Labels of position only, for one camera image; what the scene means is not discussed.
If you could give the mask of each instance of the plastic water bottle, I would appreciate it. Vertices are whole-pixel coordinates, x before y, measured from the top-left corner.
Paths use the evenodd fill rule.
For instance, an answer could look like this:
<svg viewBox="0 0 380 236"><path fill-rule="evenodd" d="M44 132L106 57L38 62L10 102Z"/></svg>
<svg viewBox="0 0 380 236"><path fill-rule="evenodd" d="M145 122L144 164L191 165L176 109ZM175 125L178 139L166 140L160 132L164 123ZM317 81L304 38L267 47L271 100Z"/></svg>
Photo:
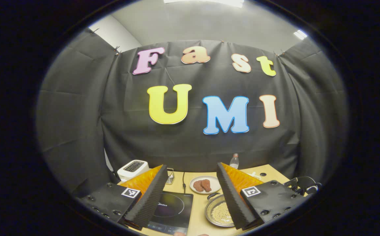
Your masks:
<svg viewBox="0 0 380 236"><path fill-rule="evenodd" d="M240 160L238 160L238 153L234 153L231 162L229 163L229 166L234 167L235 169L238 169L238 165L240 164Z"/></svg>

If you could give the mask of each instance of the human hand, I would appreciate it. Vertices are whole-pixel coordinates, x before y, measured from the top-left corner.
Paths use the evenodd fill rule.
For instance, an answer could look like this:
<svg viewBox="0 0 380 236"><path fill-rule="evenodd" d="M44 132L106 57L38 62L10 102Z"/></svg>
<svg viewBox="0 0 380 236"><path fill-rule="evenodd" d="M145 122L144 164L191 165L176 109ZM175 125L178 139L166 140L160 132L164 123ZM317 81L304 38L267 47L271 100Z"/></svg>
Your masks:
<svg viewBox="0 0 380 236"><path fill-rule="evenodd" d="M175 232L173 236L186 236L185 234L181 233L181 232Z"/></svg>

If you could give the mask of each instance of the pan handle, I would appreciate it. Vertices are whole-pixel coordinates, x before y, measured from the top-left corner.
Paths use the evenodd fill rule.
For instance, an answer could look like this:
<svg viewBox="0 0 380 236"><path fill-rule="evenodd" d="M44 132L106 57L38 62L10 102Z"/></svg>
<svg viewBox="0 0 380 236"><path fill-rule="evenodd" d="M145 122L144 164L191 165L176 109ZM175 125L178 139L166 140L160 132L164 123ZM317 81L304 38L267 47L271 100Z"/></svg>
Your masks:
<svg viewBox="0 0 380 236"><path fill-rule="evenodd" d="M212 194L210 194L210 195L208 196L208 200L209 200L211 197L213 197L213 196L215 196L215 195L218 195L218 194L220 194L220 193L216 192L216 193L212 193Z"/></svg>

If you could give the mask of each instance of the ceiling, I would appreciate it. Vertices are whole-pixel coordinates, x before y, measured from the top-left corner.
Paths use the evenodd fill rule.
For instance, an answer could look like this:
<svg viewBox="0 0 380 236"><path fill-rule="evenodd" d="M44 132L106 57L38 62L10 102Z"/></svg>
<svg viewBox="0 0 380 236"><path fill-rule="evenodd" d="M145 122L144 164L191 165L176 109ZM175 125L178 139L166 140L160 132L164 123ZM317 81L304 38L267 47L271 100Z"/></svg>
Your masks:
<svg viewBox="0 0 380 236"><path fill-rule="evenodd" d="M112 13L141 45L188 39L224 40L281 54L298 30L258 3L242 8L210 2L141 0Z"/></svg>

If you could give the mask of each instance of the screw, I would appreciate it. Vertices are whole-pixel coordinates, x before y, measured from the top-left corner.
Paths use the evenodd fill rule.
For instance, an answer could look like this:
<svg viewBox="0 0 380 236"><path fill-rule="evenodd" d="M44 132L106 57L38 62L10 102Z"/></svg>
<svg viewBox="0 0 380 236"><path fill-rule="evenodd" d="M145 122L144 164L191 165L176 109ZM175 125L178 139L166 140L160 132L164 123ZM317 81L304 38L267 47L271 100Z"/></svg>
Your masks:
<svg viewBox="0 0 380 236"><path fill-rule="evenodd" d="M118 211L118 210L113 210L113 214L115 214L115 215L121 215L121 212Z"/></svg>

